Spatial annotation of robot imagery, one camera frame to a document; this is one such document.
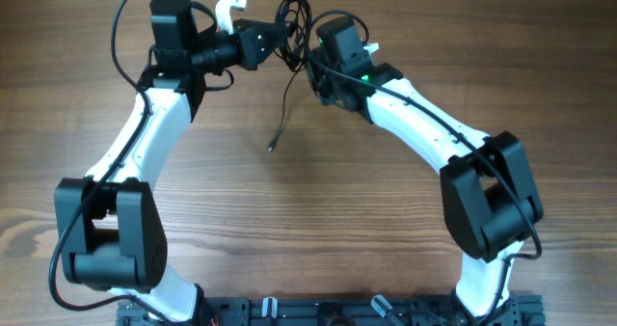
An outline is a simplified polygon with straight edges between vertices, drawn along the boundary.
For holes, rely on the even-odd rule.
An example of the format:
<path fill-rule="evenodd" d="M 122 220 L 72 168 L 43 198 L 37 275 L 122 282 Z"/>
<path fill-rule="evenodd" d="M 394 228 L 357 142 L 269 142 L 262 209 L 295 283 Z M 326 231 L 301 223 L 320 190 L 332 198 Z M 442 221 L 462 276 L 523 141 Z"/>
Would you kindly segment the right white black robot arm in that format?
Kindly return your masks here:
<path fill-rule="evenodd" d="M 417 153 L 440 177 L 443 218 L 463 252 L 450 320 L 521 325 L 523 298 L 508 290 L 512 264 L 542 254 L 535 225 L 544 216 L 522 143 L 504 131 L 469 127 L 423 97 L 401 71 L 374 64 L 377 50 L 358 19 L 317 27 L 308 79 L 325 104 L 359 113 Z"/>

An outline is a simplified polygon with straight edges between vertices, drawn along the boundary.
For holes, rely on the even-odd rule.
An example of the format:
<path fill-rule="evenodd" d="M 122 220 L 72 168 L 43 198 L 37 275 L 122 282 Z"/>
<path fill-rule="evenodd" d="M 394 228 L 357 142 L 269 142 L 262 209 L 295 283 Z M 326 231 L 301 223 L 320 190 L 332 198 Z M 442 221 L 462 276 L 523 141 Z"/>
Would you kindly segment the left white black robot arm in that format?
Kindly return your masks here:
<path fill-rule="evenodd" d="M 232 4 L 219 0 L 211 25 L 200 30 L 194 0 L 151 0 L 154 43 L 135 105 L 106 154 L 80 178 L 66 177 L 54 194 L 59 239 L 48 284 L 60 299 L 59 276 L 125 301 L 158 325 L 215 325 L 218 314 L 199 285 L 168 264 L 168 241 L 153 198 L 164 164 L 194 120 L 208 92 L 207 74 L 233 66 L 256 69 L 286 42 L 295 27 L 278 19 L 232 20 Z"/>

